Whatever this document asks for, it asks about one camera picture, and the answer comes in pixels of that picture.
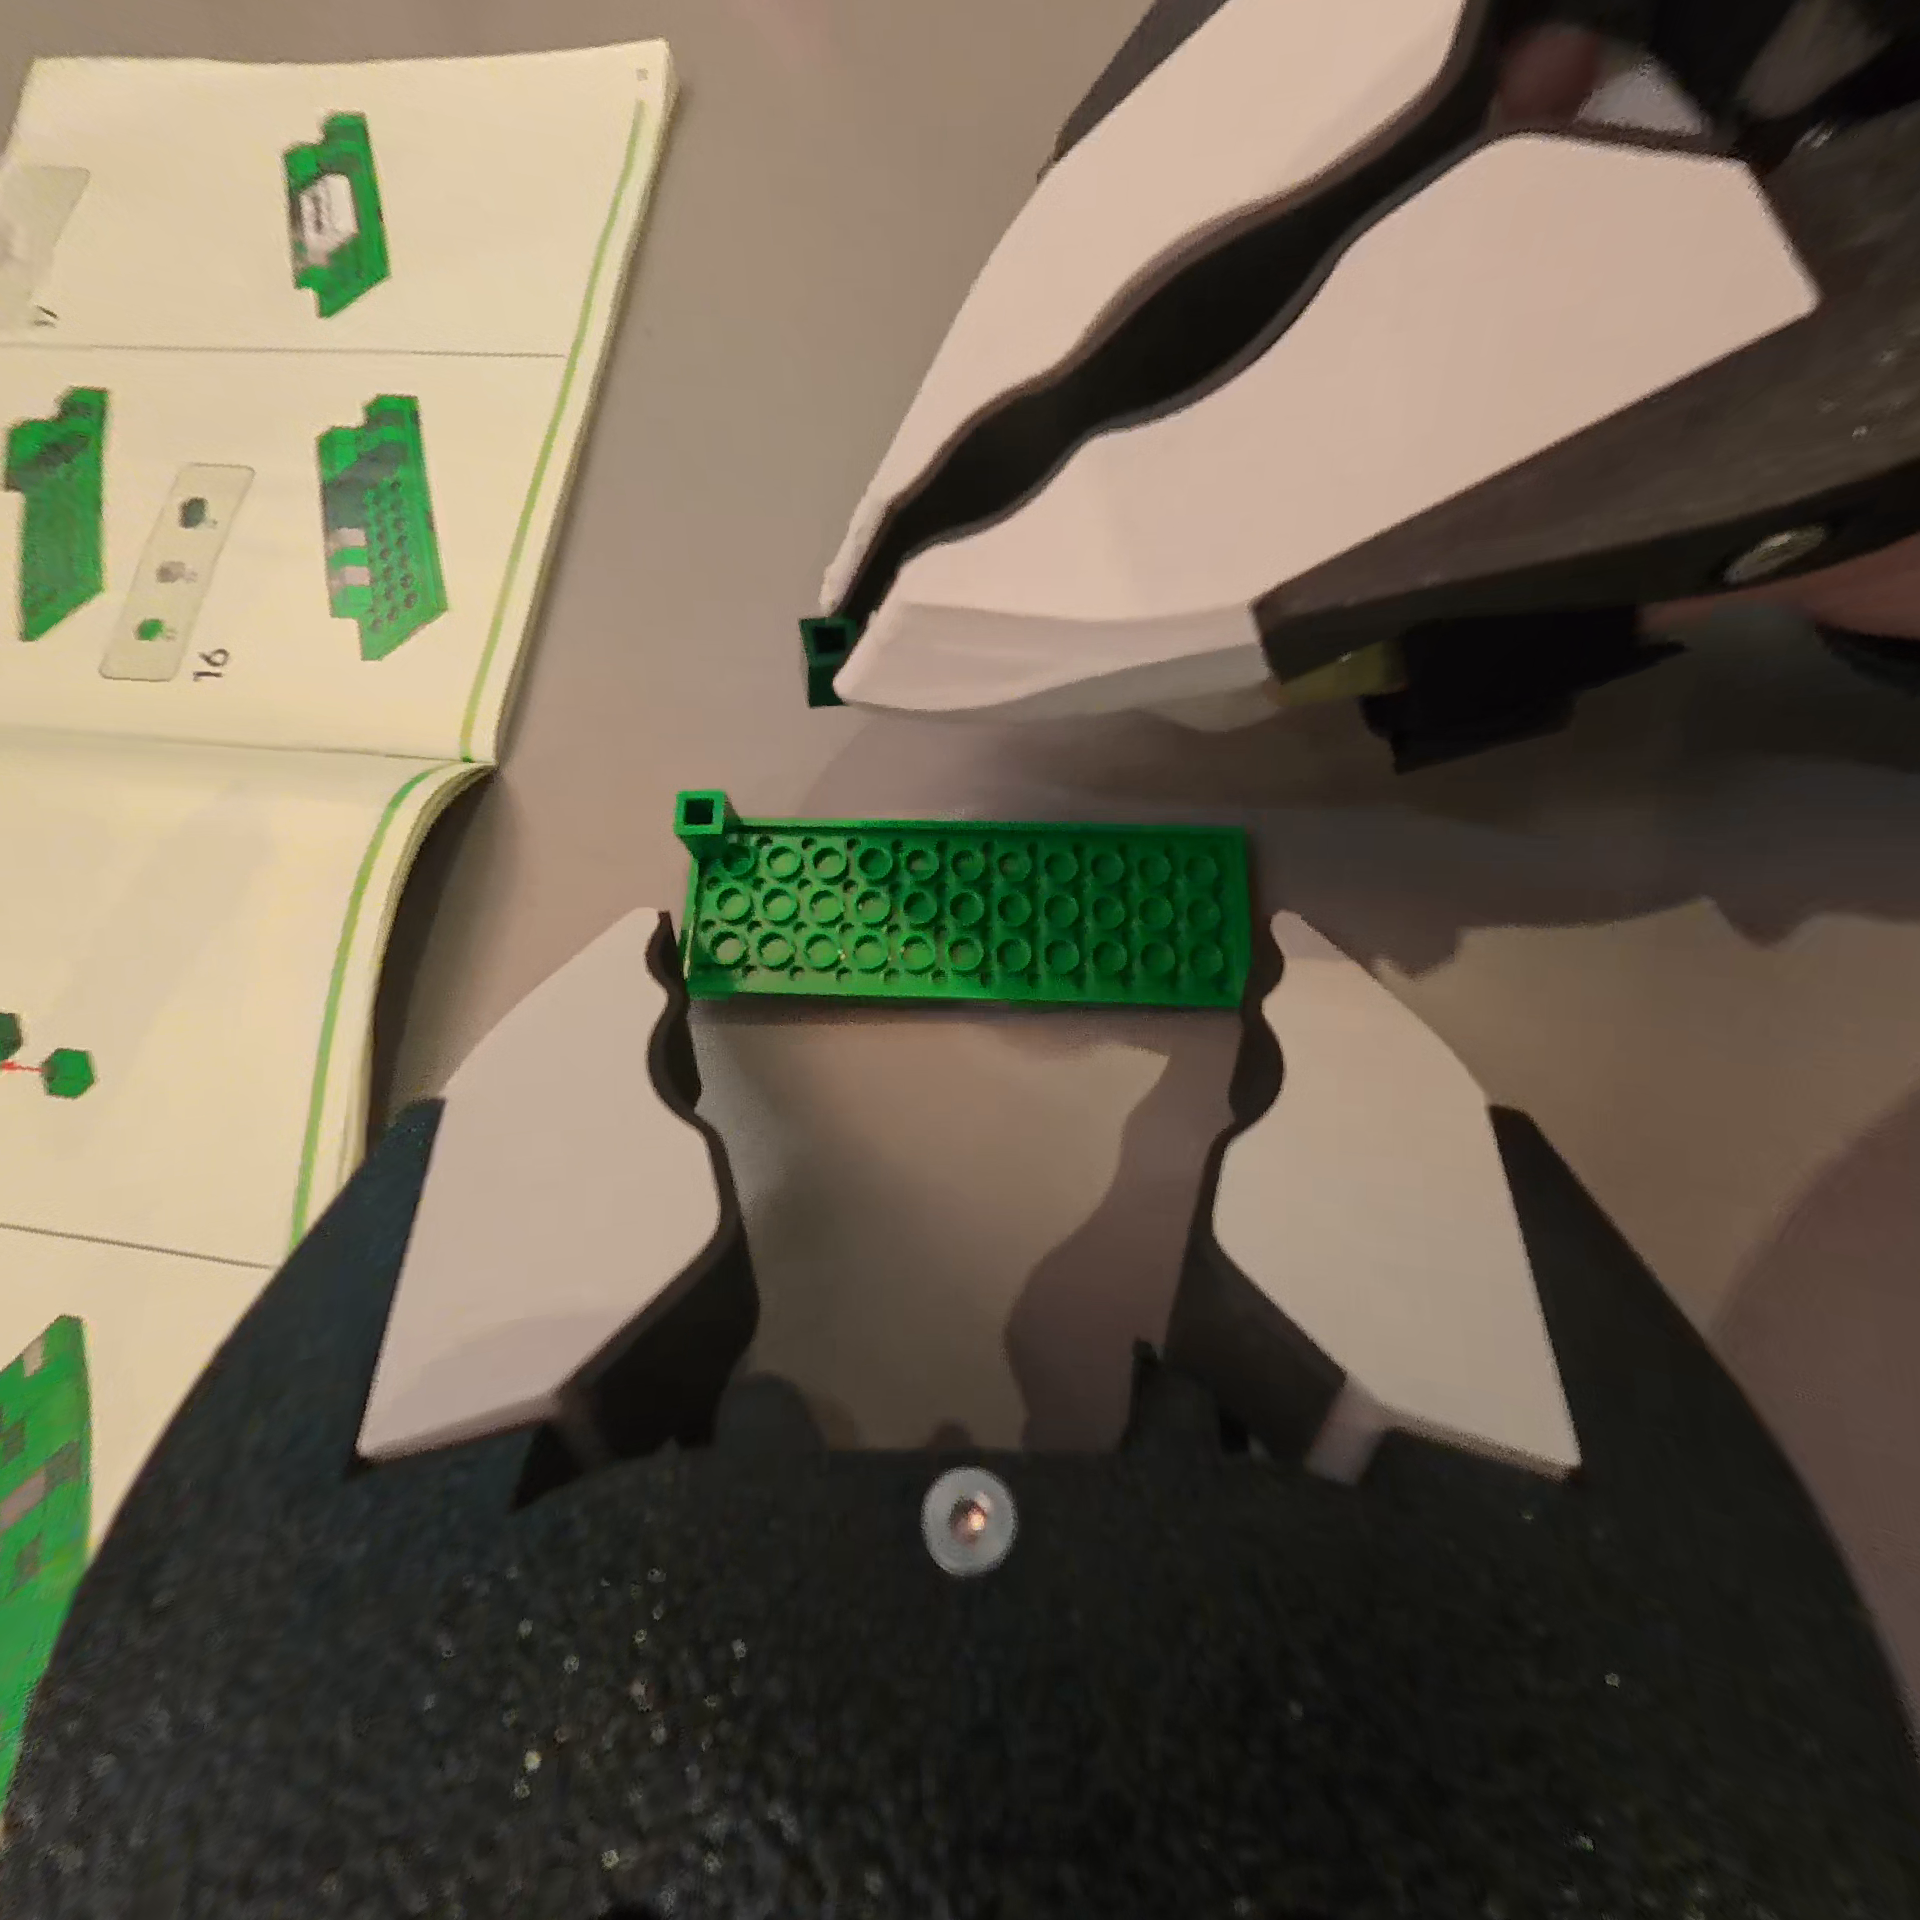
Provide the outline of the person's right hand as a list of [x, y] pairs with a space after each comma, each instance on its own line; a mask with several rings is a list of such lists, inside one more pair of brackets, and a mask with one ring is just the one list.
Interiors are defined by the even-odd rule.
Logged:
[[1514, 127], [1565, 127], [1579, 118], [1601, 83], [1606, 42], [1587, 28], [1550, 22], [1517, 36], [1502, 62], [1496, 118]]

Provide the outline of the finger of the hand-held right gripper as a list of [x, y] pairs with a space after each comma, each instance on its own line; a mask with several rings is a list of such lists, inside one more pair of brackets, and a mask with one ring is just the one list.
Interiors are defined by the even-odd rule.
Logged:
[[1367, 210], [1490, 100], [1502, 6], [1154, 6], [967, 291], [823, 582], [864, 626], [901, 568], [1093, 438], [1230, 368]]
[[1818, 311], [1741, 162], [1501, 136], [1367, 224], [1278, 338], [905, 562], [835, 690], [922, 718], [1237, 703], [1258, 602]]

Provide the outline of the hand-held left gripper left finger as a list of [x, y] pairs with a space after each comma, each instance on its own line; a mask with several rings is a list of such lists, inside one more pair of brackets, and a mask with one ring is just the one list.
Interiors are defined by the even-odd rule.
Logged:
[[755, 1270], [701, 1102], [677, 930], [646, 906], [448, 1079], [357, 1433], [367, 1463], [528, 1433], [528, 1502], [725, 1436]]

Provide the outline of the green studded brick plate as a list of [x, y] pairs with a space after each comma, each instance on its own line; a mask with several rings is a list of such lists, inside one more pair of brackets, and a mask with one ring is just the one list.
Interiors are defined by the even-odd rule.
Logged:
[[727, 858], [688, 863], [680, 951], [697, 1002], [1241, 1003], [1256, 911], [1239, 828], [742, 823]]

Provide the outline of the brick instruction booklet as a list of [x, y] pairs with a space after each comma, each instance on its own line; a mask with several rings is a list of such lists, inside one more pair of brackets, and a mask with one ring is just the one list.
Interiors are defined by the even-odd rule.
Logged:
[[179, 1404], [367, 1152], [490, 780], [665, 40], [41, 60], [5, 147], [5, 1758]]

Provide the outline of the grey desk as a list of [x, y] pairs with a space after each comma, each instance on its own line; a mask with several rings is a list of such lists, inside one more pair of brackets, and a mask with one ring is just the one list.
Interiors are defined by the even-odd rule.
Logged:
[[[1261, 900], [1544, 1124], [1811, 1460], [1915, 1359], [1915, 706], [1783, 623], [1695, 630], [1569, 732], [1395, 776], [1352, 710], [807, 712], [797, 618], [1136, 6], [5, 6], [34, 57], [448, 57], [664, 36], [680, 111], [504, 774], [401, 911], [376, 1112], [633, 906], [680, 790], [745, 811], [1241, 820]], [[1161, 1338], [1235, 1019], [696, 1018], [761, 1312], [839, 1444], [1102, 1448]]]

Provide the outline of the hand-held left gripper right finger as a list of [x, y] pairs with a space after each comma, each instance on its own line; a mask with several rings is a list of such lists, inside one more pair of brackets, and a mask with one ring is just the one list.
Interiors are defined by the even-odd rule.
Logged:
[[1582, 1452], [1488, 1098], [1282, 911], [1241, 1009], [1163, 1355], [1229, 1440], [1355, 1484], [1387, 1439], [1545, 1482]]

